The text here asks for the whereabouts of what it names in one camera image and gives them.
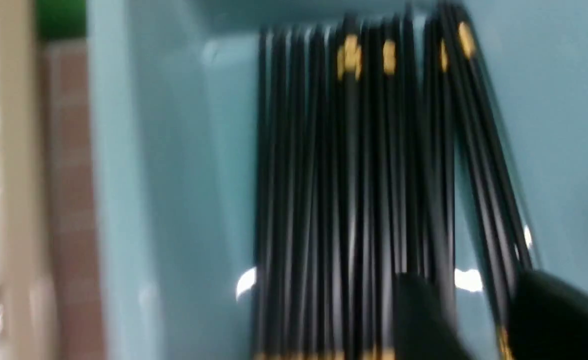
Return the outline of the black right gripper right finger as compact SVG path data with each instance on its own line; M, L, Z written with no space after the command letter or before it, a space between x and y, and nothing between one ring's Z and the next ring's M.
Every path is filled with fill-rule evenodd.
M507 335L516 360L588 360L588 294L546 272L522 272Z

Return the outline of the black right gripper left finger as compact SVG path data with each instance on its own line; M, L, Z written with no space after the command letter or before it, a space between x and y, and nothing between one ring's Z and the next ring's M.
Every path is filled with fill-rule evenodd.
M471 360L422 276L400 273L394 281L394 352L397 360Z

